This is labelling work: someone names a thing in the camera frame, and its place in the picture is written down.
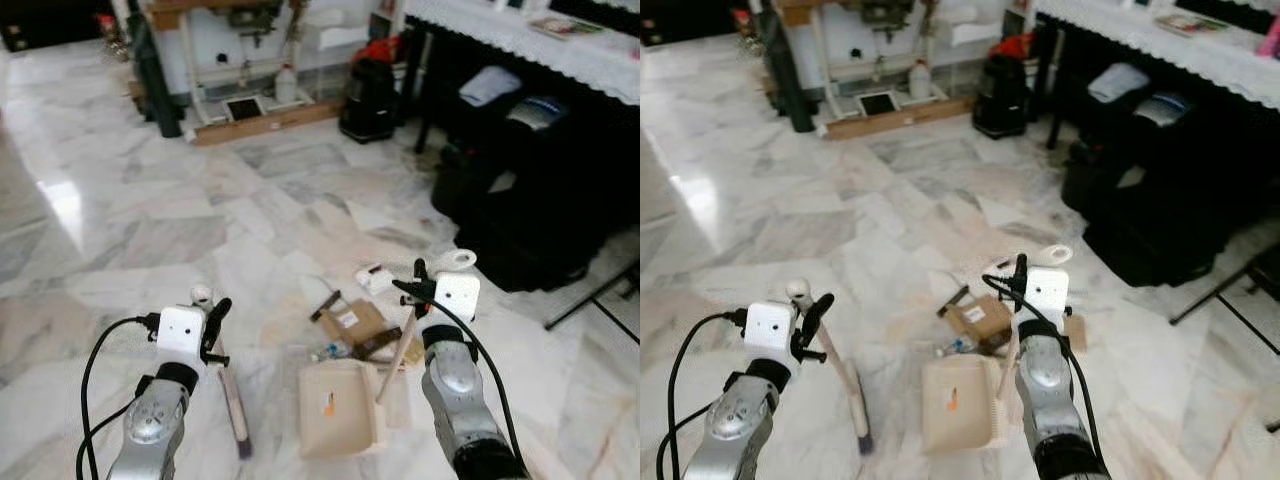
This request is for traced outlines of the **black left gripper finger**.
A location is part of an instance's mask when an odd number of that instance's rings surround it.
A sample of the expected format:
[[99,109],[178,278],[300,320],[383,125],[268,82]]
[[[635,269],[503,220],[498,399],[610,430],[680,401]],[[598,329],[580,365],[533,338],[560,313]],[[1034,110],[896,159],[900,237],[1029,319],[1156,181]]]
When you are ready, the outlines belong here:
[[805,307],[803,315],[803,347],[808,347],[812,343],[820,328],[823,316],[829,311],[833,302],[835,296],[827,293]]
[[214,346],[218,342],[221,330],[221,323],[229,314],[233,305],[232,298],[225,297],[219,300],[207,312],[205,323],[205,344]]

